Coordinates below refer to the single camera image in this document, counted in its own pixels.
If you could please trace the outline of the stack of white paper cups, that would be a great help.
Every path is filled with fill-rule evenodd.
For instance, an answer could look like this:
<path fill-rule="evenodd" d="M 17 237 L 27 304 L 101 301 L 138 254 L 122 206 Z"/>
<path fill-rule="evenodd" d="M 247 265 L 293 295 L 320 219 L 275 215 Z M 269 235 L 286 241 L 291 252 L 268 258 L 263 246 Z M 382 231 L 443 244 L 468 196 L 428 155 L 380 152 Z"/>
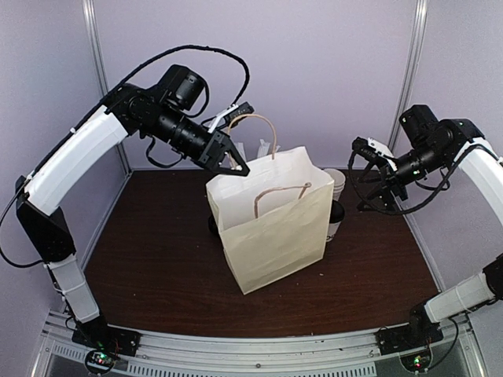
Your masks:
<path fill-rule="evenodd" d="M 339 200 L 346 184 L 345 174 L 341 170 L 333 168 L 325 168 L 323 171 L 326 172 L 334 180 L 332 198 L 334 200 Z"/>

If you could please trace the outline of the single black cup lid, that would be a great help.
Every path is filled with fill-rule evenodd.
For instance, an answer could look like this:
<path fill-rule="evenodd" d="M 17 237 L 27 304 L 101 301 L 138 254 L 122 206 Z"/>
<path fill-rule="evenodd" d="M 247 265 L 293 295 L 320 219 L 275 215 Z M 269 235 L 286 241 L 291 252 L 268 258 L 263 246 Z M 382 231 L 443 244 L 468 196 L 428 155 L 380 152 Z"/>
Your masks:
<path fill-rule="evenodd" d="M 345 218 L 345 209 L 343 205 L 337 201 L 332 201 L 332 206 L 330 210 L 329 223 L 336 224 L 341 222 Z"/>

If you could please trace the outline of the stack of black cup lids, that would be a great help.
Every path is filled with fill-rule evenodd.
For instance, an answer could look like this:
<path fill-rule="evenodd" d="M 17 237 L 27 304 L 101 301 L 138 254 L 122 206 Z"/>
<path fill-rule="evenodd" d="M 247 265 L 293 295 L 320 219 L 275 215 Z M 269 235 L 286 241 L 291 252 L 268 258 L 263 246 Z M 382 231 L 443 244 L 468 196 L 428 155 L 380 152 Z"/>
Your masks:
<path fill-rule="evenodd" d="M 216 224 L 215 218 L 212 215 L 210 215 L 208 217 L 207 226 L 208 226 L 210 233 L 213 236 L 218 236 L 218 226 Z"/>

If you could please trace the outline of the brown paper bag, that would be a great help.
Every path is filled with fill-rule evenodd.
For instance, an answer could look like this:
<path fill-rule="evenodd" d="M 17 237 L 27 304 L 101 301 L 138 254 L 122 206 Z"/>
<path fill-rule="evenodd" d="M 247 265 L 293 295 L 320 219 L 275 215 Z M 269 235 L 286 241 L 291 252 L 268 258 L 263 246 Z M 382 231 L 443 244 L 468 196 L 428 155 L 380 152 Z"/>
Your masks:
<path fill-rule="evenodd" d="M 334 180 L 303 146 L 206 184 L 227 265 L 247 295 L 323 259 Z"/>

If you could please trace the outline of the single white paper cup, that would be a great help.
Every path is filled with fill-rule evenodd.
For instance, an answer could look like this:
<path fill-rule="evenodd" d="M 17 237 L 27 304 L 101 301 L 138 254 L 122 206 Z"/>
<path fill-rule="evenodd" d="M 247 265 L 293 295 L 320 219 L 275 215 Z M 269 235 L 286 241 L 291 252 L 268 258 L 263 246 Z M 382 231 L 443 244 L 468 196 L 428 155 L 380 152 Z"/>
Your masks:
<path fill-rule="evenodd" d="M 340 224 L 341 224 L 340 221 L 336 222 L 336 223 L 329 223 L 329 227 L 328 227 L 328 231 L 327 231 L 327 236 L 326 236 L 326 239 L 325 239 L 325 241 L 327 243 L 331 242 L 334 239 L 334 237 L 335 237 L 335 235 L 336 235 L 336 233 L 337 233 L 337 231 L 338 231 L 338 229 L 340 227 Z"/>

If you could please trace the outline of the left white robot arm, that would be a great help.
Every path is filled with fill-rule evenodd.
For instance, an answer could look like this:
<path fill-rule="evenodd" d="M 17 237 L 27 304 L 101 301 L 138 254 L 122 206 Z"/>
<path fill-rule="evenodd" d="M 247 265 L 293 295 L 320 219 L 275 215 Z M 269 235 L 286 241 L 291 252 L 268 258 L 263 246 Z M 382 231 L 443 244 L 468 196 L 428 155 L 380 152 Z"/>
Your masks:
<path fill-rule="evenodd" d="M 113 333 L 99 321 L 103 316 L 76 260 L 61 200 L 103 155 L 135 133 L 168 143 L 205 170 L 248 175 L 248 166 L 220 126 L 253 109 L 248 103 L 231 104 L 209 126 L 197 124 L 186 112 L 206 89 L 201 76 L 181 65 L 171 66 L 148 89 L 121 83 L 20 182 L 17 217 L 76 320 L 84 324 L 83 337 L 97 349 L 108 347 Z"/>

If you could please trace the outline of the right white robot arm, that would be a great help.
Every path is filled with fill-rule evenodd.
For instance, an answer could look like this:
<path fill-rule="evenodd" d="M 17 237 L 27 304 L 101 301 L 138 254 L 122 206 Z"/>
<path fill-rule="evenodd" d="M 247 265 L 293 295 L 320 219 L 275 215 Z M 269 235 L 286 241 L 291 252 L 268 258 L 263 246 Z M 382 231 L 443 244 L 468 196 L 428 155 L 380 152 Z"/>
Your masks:
<path fill-rule="evenodd" d="M 406 218 L 439 290 L 403 340 L 420 346 L 433 324 L 461 313 L 479 330 L 501 329 L 502 159 L 469 119 L 437 119 L 415 104 L 399 122 L 407 153 L 360 137 L 352 155 L 377 172 L 362 206 Z"/>

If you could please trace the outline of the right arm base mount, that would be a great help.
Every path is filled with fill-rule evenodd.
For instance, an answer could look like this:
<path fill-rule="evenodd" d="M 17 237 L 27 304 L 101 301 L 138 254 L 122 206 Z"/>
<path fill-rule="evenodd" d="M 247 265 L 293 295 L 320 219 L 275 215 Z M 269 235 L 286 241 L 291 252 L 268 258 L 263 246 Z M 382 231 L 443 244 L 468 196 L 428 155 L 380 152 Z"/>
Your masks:
<path fill-rule="evenodd" d="M 443 340 L 438 328 L 416 333 L 409 325 L 382 327 L 374 335 L 382 356 L 398 356 L 401 366 L 415 375 L 429 370 L 433 365 L 431 346 Z"/>

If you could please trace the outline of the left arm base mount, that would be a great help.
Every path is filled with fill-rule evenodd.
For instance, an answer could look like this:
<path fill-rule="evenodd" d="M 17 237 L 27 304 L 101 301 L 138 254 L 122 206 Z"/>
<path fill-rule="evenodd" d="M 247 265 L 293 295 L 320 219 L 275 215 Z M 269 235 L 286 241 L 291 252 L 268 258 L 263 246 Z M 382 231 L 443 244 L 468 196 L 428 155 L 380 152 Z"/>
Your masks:
<path fill-rule="evenodd" d="M 111 327 L 102 340 L 93 341 L 79 329 L 72 334 L 72 341 L 87 348 L 84 366 L 94 375 L 109 373 L 113 368 L 124 366 L 124 357 L 134 357 L 139 347 L 141 335 L 137 331 Z"/>

